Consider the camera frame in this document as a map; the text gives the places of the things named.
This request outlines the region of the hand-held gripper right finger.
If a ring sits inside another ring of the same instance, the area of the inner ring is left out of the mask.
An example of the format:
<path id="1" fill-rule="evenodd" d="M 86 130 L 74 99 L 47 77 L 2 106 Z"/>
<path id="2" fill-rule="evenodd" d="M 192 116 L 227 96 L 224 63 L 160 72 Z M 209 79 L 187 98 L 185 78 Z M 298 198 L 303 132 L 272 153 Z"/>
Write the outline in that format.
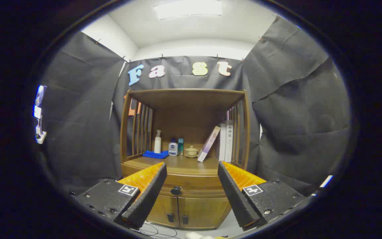
<path id="1" fill-rule="evenodd" d="M 285 216 L 306 199 L 279 180 L 264 180 L 229 162 L 219 162 L 217 175 L 244 231 Z"/>

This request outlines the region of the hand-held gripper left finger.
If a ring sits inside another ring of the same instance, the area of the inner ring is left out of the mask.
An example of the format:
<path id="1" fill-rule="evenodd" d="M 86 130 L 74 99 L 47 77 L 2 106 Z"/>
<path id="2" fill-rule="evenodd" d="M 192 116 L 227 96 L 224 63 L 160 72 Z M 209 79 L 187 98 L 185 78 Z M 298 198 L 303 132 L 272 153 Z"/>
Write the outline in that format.
<path id="1" fill-rule="evenodd" d="M 118 181 L 105 179 L 71 197 L 99 218 L 138 230 L 149 216 L 166 178 L 166 164 L 160 162 Z"/>

